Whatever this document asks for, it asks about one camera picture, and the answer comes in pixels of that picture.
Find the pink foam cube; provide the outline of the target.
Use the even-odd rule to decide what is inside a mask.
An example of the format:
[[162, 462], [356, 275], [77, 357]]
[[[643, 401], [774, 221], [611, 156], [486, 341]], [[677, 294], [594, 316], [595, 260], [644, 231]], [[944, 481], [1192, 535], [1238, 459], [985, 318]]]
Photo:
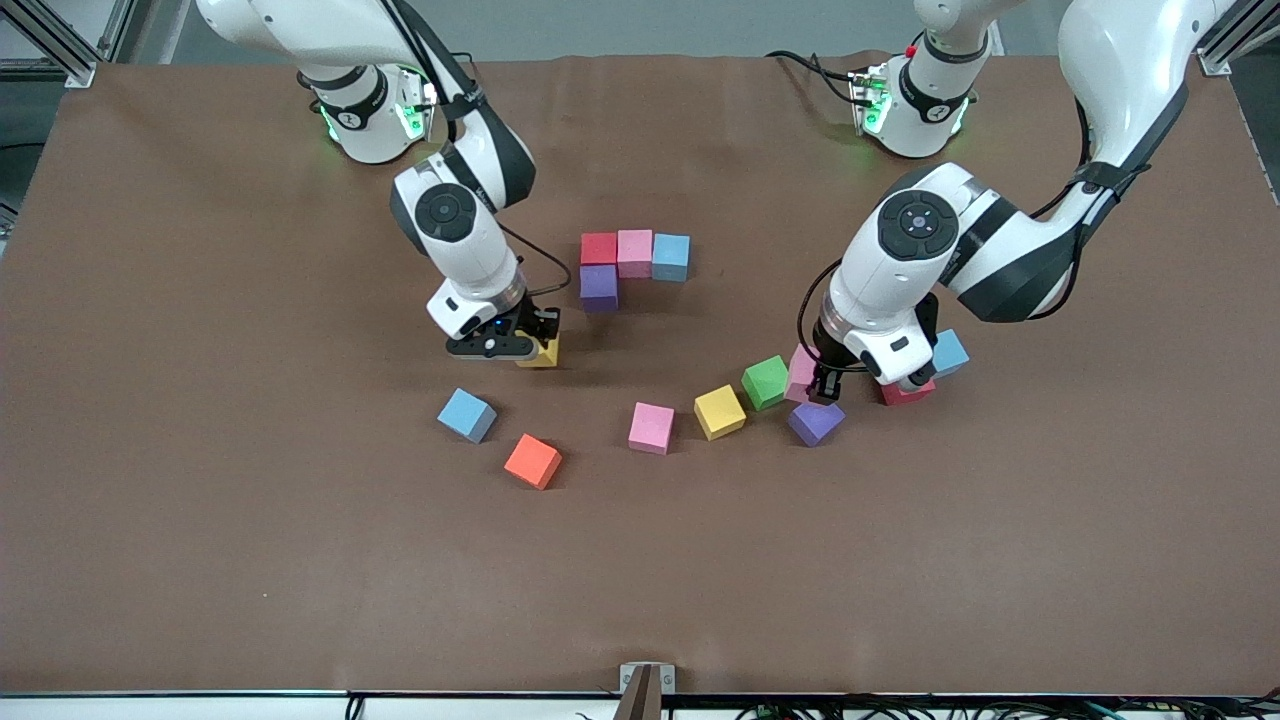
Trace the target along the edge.
[[815, 379], [815, 359], [805, 350], [804, 343], [797, 343], [788, 361], [787, 384], [783, 397], [795, 404], [810, 404], [810, 386]]
[[628, 447], [648, 454], [667, 455], [675, 415], [672, 407], [636, 402], [628, 430]]
[[654, 237], [653, 229], [622, 229], [617, 232], [618, 278], [652, 278]]

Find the purple foam cube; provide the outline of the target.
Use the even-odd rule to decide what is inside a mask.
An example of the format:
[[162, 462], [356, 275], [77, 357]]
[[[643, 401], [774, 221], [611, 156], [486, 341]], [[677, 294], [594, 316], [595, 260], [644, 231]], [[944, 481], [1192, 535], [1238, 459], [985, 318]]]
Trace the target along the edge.
[[820, 445], [847, 415], [838, 405], [799, 404], [787, 416], [792, 433], [809, 448]]
[[588, 314], [617, 313], [620, 310], [620, 282], [616, 264], [581, 265], [579, 268], [579, 297]]

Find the blue foam cube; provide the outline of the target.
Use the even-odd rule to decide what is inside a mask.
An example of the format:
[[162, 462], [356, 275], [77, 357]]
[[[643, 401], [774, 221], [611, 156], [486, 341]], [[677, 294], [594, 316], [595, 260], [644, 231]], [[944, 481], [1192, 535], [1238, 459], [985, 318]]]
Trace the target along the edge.
[[687, 234], [655, 233], [652, 246], [652, 278], [684, 283], [689, 278], [691, 238]]
[[470, 443], [480, 445], [498, 415], [495, 409], [470, 392], [457, 388], [438, 413], [436, 420]]
[[952, 375], [969, 363], [970, 356], [954, 329], [941, 331], [936, 340], [932, 357], [936, 379]]

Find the green foam cube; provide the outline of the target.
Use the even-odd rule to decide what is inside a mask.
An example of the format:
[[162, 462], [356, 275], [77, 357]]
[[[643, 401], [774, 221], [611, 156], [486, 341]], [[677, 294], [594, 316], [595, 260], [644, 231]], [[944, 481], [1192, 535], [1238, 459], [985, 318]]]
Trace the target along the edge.
[[788, 378], [788, 365], [780, 355], [746, 366], [741, 382], [751, 409], [763, 411], [781, 404], [786, 398]]

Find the orange foam cube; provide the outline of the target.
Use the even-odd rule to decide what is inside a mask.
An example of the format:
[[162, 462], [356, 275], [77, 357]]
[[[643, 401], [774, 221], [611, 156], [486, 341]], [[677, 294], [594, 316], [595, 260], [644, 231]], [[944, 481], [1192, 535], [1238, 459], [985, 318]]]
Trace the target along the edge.
[[521, 434], [503, 469], [534, 489], [544, 491], [559, 470], [562, 461], [563, 455], [554, 446], [535, 436]]

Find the brown table mat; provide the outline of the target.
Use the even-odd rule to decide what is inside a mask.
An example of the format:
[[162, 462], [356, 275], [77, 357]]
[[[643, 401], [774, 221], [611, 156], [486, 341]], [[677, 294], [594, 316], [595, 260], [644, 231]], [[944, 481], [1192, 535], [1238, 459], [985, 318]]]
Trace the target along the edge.
[[[708, 441], [908, 164], [764, 59], [477, 74], [538, 159], [503, 222], [690, 234], [685, 283], [564, 310], [559, 365], [458, 361], [439, 275], [276, 65], [102, 68], [0, 261], [0, 691], [1263, 694], [1280, 685], [1280, 208], [1233, 86], [1176, 127], [1016, 325], [886, 407], [846, 378]], [[497, 411], [474, 445], [454, 389]], [[672, 407], [667, 455], [628, 447]], [[563, 455], [504, 471], [521, 434]]]

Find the aluminium frame post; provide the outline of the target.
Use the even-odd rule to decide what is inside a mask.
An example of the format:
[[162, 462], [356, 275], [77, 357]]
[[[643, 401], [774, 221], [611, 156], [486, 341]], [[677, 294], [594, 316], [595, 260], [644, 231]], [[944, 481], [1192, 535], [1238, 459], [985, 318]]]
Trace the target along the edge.
[[1229, 61], [1280, 38], [1280, 0], [1215, 0], [1220, 15], [1198, 41], [1203, 76], [1230, 76]]
[[124, 56], [141, 1], [0, 0], [0, 79], [88, 88], [99, 65]]

